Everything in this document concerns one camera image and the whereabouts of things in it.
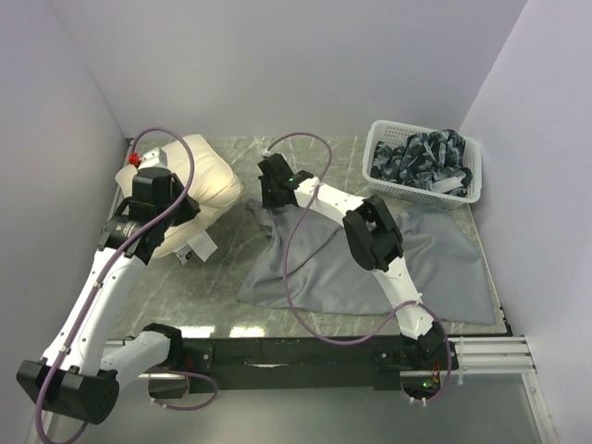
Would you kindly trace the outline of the cream white pillow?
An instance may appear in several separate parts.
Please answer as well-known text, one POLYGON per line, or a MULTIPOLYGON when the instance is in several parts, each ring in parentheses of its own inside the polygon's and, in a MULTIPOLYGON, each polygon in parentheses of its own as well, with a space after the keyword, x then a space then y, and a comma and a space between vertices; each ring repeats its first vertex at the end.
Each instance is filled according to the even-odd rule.
MULTIPOLYGON (((194 174, 189 188, 189 197, 199 204, 197 216, 179 227, 169 228, 163 243, 154 250, 153 259, 173 254, 184 265, 188 254, 202 261, 216 251, 217 245, 207 230, 234 204, 242 193, 242 184, 231 166, 210 146, 201 134, 183 137, 191 149, 194 174)), ((189 177, 189 157, 180 142, 171 142, 141 154, 141 160, 150 156, 158 159, 166 156, 166 167, 177 174, 185 185, 189 177)), ((134 166, 124 166, 115 175, 115 181, 124 197, 131 196, 134 166)))

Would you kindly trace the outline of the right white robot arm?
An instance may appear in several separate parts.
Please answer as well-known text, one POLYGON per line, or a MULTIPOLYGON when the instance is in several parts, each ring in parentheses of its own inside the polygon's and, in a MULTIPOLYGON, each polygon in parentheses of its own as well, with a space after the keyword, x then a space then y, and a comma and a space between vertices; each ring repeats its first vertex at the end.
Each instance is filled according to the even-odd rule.
POLYGON ((326 184, 321 176, 294 172, 282 154, 271 154, 258 163, 263 204, 277 209, 300 206, 298 228, 309 212, 344 228, 354 262, 376 277, 381 289, 395 303, 388 318, 395 317, 406 346, 410 365, 426 369, 444 352, 446 370, 452 370, 448 334, 435 313, 423 302, 407 267, 403 236, 384 200, 376 195, 357 197, 326 184))

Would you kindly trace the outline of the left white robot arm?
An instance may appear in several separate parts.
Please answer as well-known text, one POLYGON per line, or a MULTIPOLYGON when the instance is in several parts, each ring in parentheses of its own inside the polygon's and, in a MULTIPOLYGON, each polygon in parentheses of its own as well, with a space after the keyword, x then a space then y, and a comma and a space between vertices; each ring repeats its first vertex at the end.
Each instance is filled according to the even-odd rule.
POLYGON ((199 213, 199 204, 179 177, 163 167, 139 170, 132 194, 101 230, 91 272, 67 321, 37 361, 25 360, 17 381, 44 411, 99 425, 119 393, 155 366, 166 372, 185 364, 182 334, 152 323, 118 351, 104 353, 110 329, 124 299, 166 231, 199 213))

